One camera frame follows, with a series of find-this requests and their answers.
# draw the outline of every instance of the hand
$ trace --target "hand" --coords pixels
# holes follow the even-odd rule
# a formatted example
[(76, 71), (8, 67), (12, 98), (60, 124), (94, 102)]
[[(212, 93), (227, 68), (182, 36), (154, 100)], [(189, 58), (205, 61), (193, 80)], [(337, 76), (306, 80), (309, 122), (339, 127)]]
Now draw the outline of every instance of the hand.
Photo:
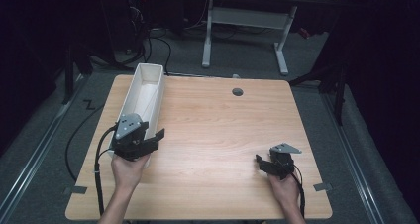
[(299, 206), (297, 205), (297, 198), (299, 197), (298, 183), (289, 174), (283, 180), (278, 176), (268, 175), (269, 182), (271, 183), (274, 197), (278, 201), (283, 210), (284, 216), (289, 223), (305, 223)]
[(149, 157), (150, 154), (130, 162), (114, 155), (111, 167), (115, 178), (115, 188), (134, 191), (142, 178), (143, 168)]
[(114, 155), (111, 162), (115, 190), (98, 223), (122, 223), (131, 196), (142, 178), (143, 167), (150, 154), (130, 162)]
[(283, 180), (280, 180), (278, 176), (269, 174), (268, 179), (271, 183), (274, 197), (282, 207), (297, 206), (299, 188), (296, 180), (290, 174)]

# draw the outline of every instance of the wooden table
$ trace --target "wooden table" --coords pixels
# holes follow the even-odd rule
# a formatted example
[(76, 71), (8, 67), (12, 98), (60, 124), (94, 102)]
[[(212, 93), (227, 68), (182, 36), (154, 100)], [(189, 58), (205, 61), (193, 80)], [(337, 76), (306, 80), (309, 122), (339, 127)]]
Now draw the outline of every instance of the wooden table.
[[(119, 75), (114, 81), (76, 183), (87, 190), (71, 195), (65, 213), (69, 219), (99, 218), (94, 154), (102, 134), (117, 121), (131, 80), (131, 75)], [(234, 88), (244, 94), (233, 95)], [(283, 218), (255, 161), (256, 154), (268, 160), (268, 149), (283, 142), (302, 151), (292, 157), (303, 174), (306, 218), (332, 215), (326, 192), (313, 187), (322, 180), (286, 81), (166, 77), (160, 128), (165, 137), (152, 154), (126, 219)], [(114, 189), (110, 163), (110, 156), (101, 157), (105, 206)]]

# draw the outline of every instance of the white container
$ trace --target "white container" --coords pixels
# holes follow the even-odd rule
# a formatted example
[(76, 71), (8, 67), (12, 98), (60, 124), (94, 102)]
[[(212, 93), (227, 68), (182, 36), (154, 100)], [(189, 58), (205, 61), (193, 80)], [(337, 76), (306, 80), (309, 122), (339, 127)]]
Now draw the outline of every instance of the white container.
[(163, 66), (150, 63), (139, 63), (133, 76), (123, 107), (118, 116), (137, 113), (143, 122), (149, 122), (145, 139), (152, 138), (157, 132), (158, 115), (164, 91)]

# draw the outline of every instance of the gray carpet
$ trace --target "gray carpet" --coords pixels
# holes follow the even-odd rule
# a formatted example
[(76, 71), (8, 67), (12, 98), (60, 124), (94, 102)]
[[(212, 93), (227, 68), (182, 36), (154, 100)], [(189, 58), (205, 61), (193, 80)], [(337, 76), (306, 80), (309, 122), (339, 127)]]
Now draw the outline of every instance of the gray carpet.
[[(211, 66), (205, 69), (200, 65), (204, 37), (202, 30), (194, 30), (182, 37), (166, 33), (161, 39), (166, 40), (171, 46), (171, 56), (167, 67), (169, 72), (221, 77), (232, 77), (232, 74), (238, 74), (243, 78), (290, 80), (309, 72), (328, 37), (324, 34), (304, 40), (299, 35), (289, 35), (284, 54), (290, 74), (284, 77), (279, 75), (272, 44), (267, 42), (275, 33), (272, 31), (259, 34), (259, 39), (262, 39), (259, 41), (255, 39), (255, 35), (239, 33), (228, 40), (220, 39), (229, 37), (231, 33), (218, 32), (215, 35), (217, 38), (213, 41)], [(154, 35), (163, 35), (163, 31), (155, 31)], [(169, 52), (167, 45), (154, 39), (152, 39), (152, 45), (152, 56), (149, 62), (165, 64)], [(118, 59), (125, 57), (127, 56), (117, 54)], [(69, 195), (65, 191), (74, 185), (65, 166), (65, 147), (75, 129), (94, 111), (87, 107), (86, 101), (91, 101), (91, 108), (100, 107), (106, 100), (114, 77), (120, 73), (122, 72), (113, 68), (95, 66), (93, 74), (85, 78), (86, 84), (74, 98), (52, 139), (50, 150), (10, 216), (9, 223), (73, 223), (64, 215), (69, 200)], [(57, 81), (57, 85), (57, 91), (39, 107), (12, 147), (0, 160), (2, 175), (0, 198), (2, 200), (7, 196), (52, 118), (60, 109), (60, 103), (64, 97), (63, 76)], [(370, 223), (340, 146), (341, 139), (335, 123), (323, 102), (323, 95), (318, 93), (314, 85), (316, 82), (308, 82), (293, 87), (292, 91), (321, 176), (333, 187), (327, 192), (333, 208), (333, 216), (327, 220), (308, 220), (308, 223)], [(99, 116), (100, 111), (90, 117), (75, 134), (69, 146), (69, 163), (76, 175), (81, 168)], [(375, 149), (350, 91), (346, 92), (343, 122), (343, 129), (355, 149), (358, 161), (364, 167), (379, 207), (383, 210), (384, 222), (416, 223), (411, 210), (402, 199), (386, 165)], [(270, 220), (269, 223), (284, 223), (284, 221)]]

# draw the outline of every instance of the right hand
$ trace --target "right hand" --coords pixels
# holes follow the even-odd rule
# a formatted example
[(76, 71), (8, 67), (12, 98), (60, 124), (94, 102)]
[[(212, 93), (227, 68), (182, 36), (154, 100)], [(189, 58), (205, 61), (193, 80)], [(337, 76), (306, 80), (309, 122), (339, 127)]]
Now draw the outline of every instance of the right hand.
[(271, 183), (274, 197), (281, 205), (282, 208), (297, 207), (297, 198), (299, 197), (298, 183), (291, 174), (283, 180), (278, 176), (268, 175), (269, 182)]

